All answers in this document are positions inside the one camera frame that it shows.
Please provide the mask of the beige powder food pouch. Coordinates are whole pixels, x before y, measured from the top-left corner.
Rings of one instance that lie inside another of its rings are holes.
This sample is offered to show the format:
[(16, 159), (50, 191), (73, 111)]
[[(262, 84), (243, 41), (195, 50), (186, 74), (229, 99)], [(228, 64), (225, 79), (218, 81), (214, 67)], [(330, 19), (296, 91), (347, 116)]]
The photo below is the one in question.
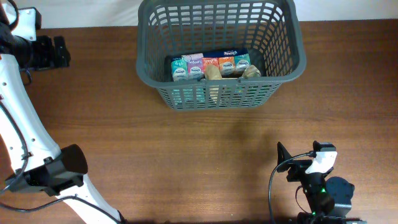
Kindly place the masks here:
[[(257, 78), (261, 76), (260, 70), (254, 65), (250, 65), (246, 67), (241, 75), (238, 75), (238, 80), (240, 79), (248, 79), (248, 78)], [(235, 80), (235, 78), (223, 78), (221, 76), (221, 72), (218, 67), (215, 65), (208, 65), (205, 68), (205, 79), (206, 80)], [(226, 101), (226, 97), (231, 94), (235, 94), (236, 91), (238, 93), (242, 92), (241, 87), (236, 87), (233, 89), (232, 85), (212, 85), (209, 88), (209, 96), (214, 103), (220, 102), (224, 104)]]

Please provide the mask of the grey plastic shopping basket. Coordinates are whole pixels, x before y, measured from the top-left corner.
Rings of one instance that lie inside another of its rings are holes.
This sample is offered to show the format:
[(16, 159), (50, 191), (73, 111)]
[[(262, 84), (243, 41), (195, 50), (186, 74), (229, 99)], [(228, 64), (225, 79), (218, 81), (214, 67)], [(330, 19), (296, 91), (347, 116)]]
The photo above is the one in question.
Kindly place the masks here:
[(145, 0), (139, 78), (175, 110), (252, 108), (306, 67), (292, 0)]

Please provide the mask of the multipack of tissue packets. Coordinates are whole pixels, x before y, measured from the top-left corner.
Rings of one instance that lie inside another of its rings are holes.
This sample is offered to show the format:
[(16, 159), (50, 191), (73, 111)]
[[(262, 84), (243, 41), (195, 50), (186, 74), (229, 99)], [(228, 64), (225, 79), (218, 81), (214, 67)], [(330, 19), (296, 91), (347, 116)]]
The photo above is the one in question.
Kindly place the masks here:
[(213, 50), (167, 57), (173, 81), (240, 77), (252, 65), (247, 49)]

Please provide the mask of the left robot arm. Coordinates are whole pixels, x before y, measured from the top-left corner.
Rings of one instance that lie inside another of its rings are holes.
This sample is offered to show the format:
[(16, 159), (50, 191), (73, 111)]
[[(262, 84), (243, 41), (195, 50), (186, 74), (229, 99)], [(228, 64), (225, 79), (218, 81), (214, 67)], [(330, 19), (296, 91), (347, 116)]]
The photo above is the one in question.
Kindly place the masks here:
[(69, 64), (70, 54), (62, 36), (25, 39), (1, 24), (1, 137), (14, 171), (3, 190), (45, 192), (54, 197), (35, 208), (1, 207), (30, 213), (65, 202), (85, 223), (125, 223), (120, 211), (92, 184), (82, 149), (76, 144), (61, 148), (52, 139), (25, 90), (21, 72)]

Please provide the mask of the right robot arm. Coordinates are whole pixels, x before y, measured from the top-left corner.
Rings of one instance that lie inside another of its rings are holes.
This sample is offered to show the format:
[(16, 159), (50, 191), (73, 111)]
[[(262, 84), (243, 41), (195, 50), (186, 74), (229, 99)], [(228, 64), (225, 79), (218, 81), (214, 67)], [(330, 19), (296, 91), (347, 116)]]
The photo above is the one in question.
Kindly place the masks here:
[(309, 152), (292, 156), (281, 142), (277, 143), (276, 172), (287, 173), (288, 182), (298, 182), (310, 210), (298, 213), (296, 223), (366, 223), (349, 218), (355, 186), (342, 177), (328, 177), (338, 155), (330, 142), (313, 142)]

